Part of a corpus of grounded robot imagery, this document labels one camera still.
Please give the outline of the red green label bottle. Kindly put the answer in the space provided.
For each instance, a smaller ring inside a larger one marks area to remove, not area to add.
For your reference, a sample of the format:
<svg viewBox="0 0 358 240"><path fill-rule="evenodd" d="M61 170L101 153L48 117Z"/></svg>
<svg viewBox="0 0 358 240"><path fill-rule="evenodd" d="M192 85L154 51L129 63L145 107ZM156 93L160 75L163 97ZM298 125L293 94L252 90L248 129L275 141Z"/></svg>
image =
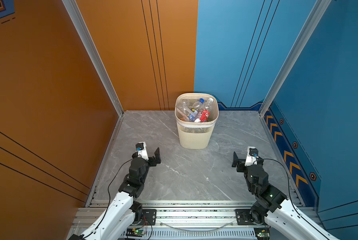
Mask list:
<svg viewBox="0 0 358 240"><path fill-rule="evenodd" d="M208 98L208 100L206 100L202 106L200 107L200 109L198 110L198 114L194 120L195 123L203 123L203 122L207 122L209 115L211 113L212 110L212 105L213 105L213 98Z"/></svg>

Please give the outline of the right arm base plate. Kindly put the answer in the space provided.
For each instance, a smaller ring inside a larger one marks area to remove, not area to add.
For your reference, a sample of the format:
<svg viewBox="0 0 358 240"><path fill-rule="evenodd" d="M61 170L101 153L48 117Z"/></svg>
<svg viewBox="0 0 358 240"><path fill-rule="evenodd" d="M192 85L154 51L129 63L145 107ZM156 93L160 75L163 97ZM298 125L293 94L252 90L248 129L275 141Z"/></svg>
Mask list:
<svg viewBox="0 0 358 240"><path fill-rule="evenodd" d="M238 226L255 225L250 209L236 209L235 216Z"/></svg>

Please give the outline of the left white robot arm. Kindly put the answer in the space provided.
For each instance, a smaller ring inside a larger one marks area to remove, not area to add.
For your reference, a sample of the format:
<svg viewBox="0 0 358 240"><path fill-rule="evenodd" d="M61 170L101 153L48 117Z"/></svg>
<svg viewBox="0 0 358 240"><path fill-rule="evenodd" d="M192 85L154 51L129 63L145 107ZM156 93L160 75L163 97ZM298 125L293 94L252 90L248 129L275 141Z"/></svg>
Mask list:
<svg viewBox="0 0 358 240"><path fill-rule="evenodd" d="M136 152L129 160L129 173L116 196L109 200L106 210L90 227L80 235L71 235L70 240L117 240L129 226L141 221L143 205L137 198L144 189L149 169L162 162L159 148L154 154L148 156L145 142L136 144Z"/></svg>

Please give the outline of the bottle pink label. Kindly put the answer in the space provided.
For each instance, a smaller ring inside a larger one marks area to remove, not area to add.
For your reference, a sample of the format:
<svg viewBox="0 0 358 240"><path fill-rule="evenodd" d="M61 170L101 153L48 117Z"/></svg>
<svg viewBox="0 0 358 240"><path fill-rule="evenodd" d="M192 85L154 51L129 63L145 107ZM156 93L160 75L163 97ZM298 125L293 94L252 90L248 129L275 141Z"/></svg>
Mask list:
<svg viewBox="0 0 358 240"><path fill-rule="evenodd" d="M176 108L184 121L194 122L194 112L187 106L187 104L185 104L184 102L178 102Z"/></svg>

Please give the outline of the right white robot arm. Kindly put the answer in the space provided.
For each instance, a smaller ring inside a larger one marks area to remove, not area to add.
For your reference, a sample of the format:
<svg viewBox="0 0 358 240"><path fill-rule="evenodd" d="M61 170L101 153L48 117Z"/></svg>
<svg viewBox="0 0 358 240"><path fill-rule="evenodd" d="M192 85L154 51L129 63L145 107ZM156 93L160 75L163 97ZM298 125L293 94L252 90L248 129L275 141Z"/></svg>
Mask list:
<svg viewBox="0 0 358 240"><path fill-rule="evenodd" d="M244 159L233 153L232 167L244 174L248 191L256 199L249 210L235 210L237 224L272 227L290 240L337 239L299 210L285 193L269 183L269 175L263 167L264 160L258 155L258 149L253 147L248 148Z"/></svg>

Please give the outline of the pepsi bottle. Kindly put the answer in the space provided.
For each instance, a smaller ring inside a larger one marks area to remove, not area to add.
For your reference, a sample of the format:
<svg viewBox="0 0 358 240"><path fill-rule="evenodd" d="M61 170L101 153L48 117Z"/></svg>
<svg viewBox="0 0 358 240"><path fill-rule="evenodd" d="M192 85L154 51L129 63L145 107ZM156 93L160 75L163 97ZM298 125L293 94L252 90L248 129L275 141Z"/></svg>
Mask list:
<svg viewBox="0 0 358 240"><path fill-rule="evenodd" d="M198 115L198 111L200 107L204 104L204 99L200 98L197 102L193 103L189 109L193 112L192 120L196 120L196 116Z"/></svg>

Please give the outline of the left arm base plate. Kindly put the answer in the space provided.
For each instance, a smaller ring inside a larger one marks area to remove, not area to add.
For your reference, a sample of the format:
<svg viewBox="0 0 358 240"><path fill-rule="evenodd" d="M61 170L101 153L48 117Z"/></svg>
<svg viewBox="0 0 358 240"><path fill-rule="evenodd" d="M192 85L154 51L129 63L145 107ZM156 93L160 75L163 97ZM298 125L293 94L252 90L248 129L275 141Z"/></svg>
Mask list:
<svg viewBox="0 0 358 240"><path fill-rule="evenodd" d="M149 225L154 226L157 219L157 210L156 209L143 209L141 225L145 225L148 222Z"/></svg>

